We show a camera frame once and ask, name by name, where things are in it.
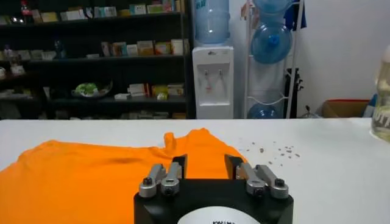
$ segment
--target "white wall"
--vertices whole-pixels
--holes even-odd
[[[246,31],[240,8],[244,3],[230,0],[235,104],[243,101]],[[299,93],[298,114],[304,112],[305,105],[315,109],[327,99],[370,98],[375,92],[374,74],[381,55],[390,44],[390,0],[306,0],[306,16],[308,28],[302,31],[298,62],[305,89]],[[274,71],[269,66],[254,65],[252,92],[278,88],[282,76]],[[239,108],[236,112],[242,115]]]

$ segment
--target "water dispenser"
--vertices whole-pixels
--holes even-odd
[[[198,119],[233,119],[234,55],[232,47],[193,50]]]

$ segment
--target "water bottle rack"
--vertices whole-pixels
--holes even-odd
[[[290,80],[295,80],[296,79],[296,74],[297,74],[297,56],[299,52],[299,47],[300,47],[300,32],[301,32],[301,27],[302,27],[302,17],[303,17],[303,6],[304,6],[305,0],[300,0],[300,2],[295,2],[293,5],[299,4],[299,13],[298,13],[298,20],[297,20],[297,30],[293,32],[293,46],[292,49],[289,53],[289,55],[283,60],[283,75],[290,75],[287,72],[287,65],[288,65],[288,60],[292,57],[291,59],[291,78]],[[254,96],[250,96],[249,94],[249,74],[250,74],[250,63],[253,58],[253,55],[250,54],[250,43],[252,41],[252,35],[253,35],[253,28],[252,28],[252,20],[253,20],[253,15],[254,15],[254,7],[251,4],[251,0],[246,1],[246,61],[245,61],[245,87],[244,87],[244,106],[243,106],[243,113],[244,113],[244,118],[247,118],[247,112],[248,112],[248,100],[254,100],[257,103],[260,103],[262,105],[275,105],[285,99],[288,100],[288,106],[287,106],[287,113],[286,113],[286,118],[290,118],[291,114],[291,107],[293,104],[293,91],[294,91],[294,82],[290,82],[290,87],[289,87],[289,94],[288,96],[284,96],[283,93],[280,93],[280,98],[276,101],[273,102],[262,102],[258,99],[256,99]]]

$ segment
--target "table surface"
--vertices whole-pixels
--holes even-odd
[[[166,132],[203,127],[286,180],[294,223],[390,223],[390,144],[372,136],[370,119],[0,121],[0,170],[51,139],[161,147]]]

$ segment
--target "water jug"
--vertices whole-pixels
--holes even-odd
[[[203,44],[227,41],[229,33],[229,0],[195,0],[196,40]]]
[[[292,0],[253,0],[253,3],[260,9],[261,14],[281,15],[283,17],[285,11],[293,3]]]
[[[251,44],[254,59],[262,64],[274,64],[290,52],[293,36],[282,23],[262,23],[256,30]]]
[[[378,99],[372,117],[372,131],[390,142],[390,46],[382,58],[378,83]]]

